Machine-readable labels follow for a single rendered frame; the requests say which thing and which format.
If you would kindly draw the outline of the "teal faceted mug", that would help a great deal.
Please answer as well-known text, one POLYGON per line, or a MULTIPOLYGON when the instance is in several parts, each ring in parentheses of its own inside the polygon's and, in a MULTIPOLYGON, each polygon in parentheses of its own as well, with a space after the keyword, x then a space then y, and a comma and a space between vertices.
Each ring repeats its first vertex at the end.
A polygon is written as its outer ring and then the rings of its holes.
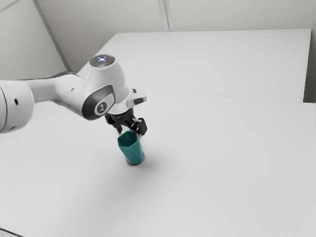
POLYGON ((128 130, 118 137, 118 146, 130 165, 139 165, 144 159, 140 140, 134 131, 128 130))

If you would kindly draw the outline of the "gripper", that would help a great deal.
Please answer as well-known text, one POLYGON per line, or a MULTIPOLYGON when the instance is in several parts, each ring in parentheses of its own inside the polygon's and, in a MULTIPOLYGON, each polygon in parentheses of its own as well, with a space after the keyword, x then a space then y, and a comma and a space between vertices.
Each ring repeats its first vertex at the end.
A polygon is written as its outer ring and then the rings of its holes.
POLYGON ((143 118, 136 118, 133 109, 129 109, 118 115, 106 113, 105 119, 109 125, 112 125, 117 130, 118 135, 122 134, 123 126, 126 126, 137 133, 139 141, 141 141, 143 137, 142 134, 146 134, 148 130, 145 120, 143 118))

